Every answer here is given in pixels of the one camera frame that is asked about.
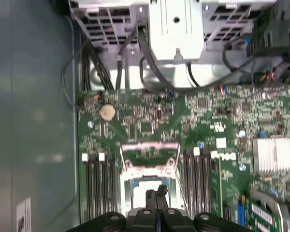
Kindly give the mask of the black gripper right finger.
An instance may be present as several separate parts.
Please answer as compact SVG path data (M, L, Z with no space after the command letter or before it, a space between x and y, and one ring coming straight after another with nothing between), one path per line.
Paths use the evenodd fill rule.
M212 213L200 213L190 219L181 211L169 208L166 202L168 189L159 185L157 190L157 208L162 217L162 227L167 232L248 232L249 229Z

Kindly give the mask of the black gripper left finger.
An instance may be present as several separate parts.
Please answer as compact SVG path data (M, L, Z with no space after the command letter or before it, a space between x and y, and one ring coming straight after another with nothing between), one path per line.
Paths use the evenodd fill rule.
M70 229L71 232L155 232L157 224L156 192L147 190L146 208L135 208L127 217L108 212Z

